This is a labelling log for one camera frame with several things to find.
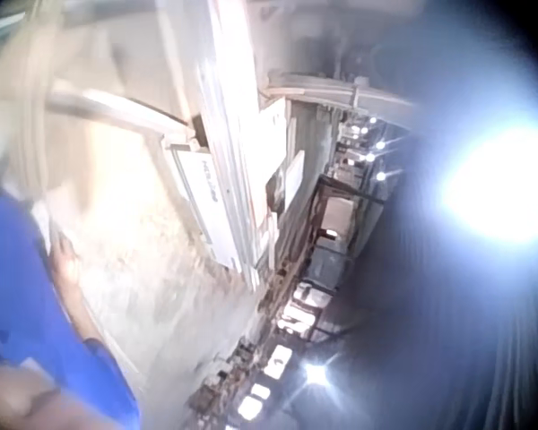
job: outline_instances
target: blue sleeve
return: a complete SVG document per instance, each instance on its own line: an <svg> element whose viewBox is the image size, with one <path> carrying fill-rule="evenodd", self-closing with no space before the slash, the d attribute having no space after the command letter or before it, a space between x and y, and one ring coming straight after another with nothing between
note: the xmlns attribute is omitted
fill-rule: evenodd
<svg viewBox="0 0 538 430"><path fill-rule="evenodd" d="M94 356L94 361L103 378L102 390L106 391L107 409L111 416L126 429L140 428L140 410L132 390L122 375L116 359L103 343L96 339L87 339L86 348Z"/></svg>

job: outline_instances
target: white panel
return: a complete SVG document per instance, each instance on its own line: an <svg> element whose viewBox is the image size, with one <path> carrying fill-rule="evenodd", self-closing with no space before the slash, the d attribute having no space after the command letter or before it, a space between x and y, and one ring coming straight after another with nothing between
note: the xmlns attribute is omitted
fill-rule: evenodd
<svg viewBox="0 0 538 430"><path fill-rule="evenodd" d="M303 182L303 167L305 166L305 151L300 150L287 168L285 174L285 210L293 201L295 194Z"/></svg>
<svg viewBox="0 0 538 430"><path fill-rule="evenodd" d="M178 151L183 173L194 197L197 210L207 229L215 260L229 268L241 270L237 249L230 230L230 223L212 155L206 152Z"/></svg>

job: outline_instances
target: factory floor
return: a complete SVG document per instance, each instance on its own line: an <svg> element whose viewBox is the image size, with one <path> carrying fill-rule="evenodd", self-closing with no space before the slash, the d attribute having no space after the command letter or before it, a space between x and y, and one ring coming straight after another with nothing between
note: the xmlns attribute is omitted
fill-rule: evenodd
<svg viewBox="0 0 538 430"><path fill-rule="evenodd" d="M155 12L64 27L51 70L82 88L183 116L162 46ZM16 81L4 78L11 71L12 63L0 61L0 86ZM19 95L0 90L0 155L20 139ZM310 191L326 162L329 129L314 108L296 111ZM44 122L43 154L22 160L43 157L47 171L43 189L30 193L32 213L45 235L52 218L73 240L88 306L139 400L143 428L179 428L189 395L255 330L265 292L247 290L206 252L187 202L156 169L148 149L158 144L155 136L48 110ZM5 182L29 197L16 172Z"/></svg>

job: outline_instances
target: bright light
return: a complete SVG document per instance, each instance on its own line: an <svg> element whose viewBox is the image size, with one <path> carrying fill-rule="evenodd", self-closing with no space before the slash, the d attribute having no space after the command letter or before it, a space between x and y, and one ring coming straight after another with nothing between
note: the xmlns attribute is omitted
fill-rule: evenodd
<svg viewBox="0 0 538 430"><path fill-rule="evenodd" d="M323 365L305 365L307 374L307 383L327 386L329 382L326 379L326 370Z"/></svg>
<svg viewBox="0 0 538 430"><path fill-rule="evenodd" d="M251 387L251 394L257 396L260 399L267 400L271 395L271 390L259 383L256 383L253 385L253 387Z"/></svg>
<svg viewBox="0 0 538 430"><path fill-rule="evenodd" d="M271 358L269 358L267 366L263 369L263 373L278 380L285 371L285 366L289 363L292 354L292 349L286 348L283 345L277 345Z"/></svg>
<svg viewBox="0 0 538 430"><path fill-rule="evenodd" d="M538 131L511 130L474 150L444 190L446 206L486 237L538 237Z"/></svg>
<svg viewBox="0 0 538 430"><path fill-rule="evenodd" d="M283 315L297 321L304 322L309 327L315 323L315 316L288 303L283 309Z"/></svg>
<svg viewBox="0 0 538 430"><path fill-rule="evenodd" d="M251 396L247 396L239 405L238 413L247 421L251 421L263 408L263 402L261 400L254 399Z"/></svg>

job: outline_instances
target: ceiling light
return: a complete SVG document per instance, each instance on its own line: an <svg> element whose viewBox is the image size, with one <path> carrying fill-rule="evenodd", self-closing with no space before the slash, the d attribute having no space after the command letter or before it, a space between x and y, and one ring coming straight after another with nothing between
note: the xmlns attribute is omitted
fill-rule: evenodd
<svg viewBox="0 0 538 430"><path fill-rule="evenodd" d="M263 402L261 400L254 399L251 396L247 396L239 405L238 413L247 421L251 421L263 408Z"/></svg>
<svg viewBox="0 0 538 430"><path fill-rule="evenodd" d="M323 365L305 365L307 383L327 386L329 382L326 379L326 370Z"/></svg>
<svg viewBox="0 0 538 430"><path fill-rule="evenodd" d="M259 383L256 383L253 385L253 387L251 387L251 394L257 396L260 399L267 400L271 395L271 390Z"/></svg>

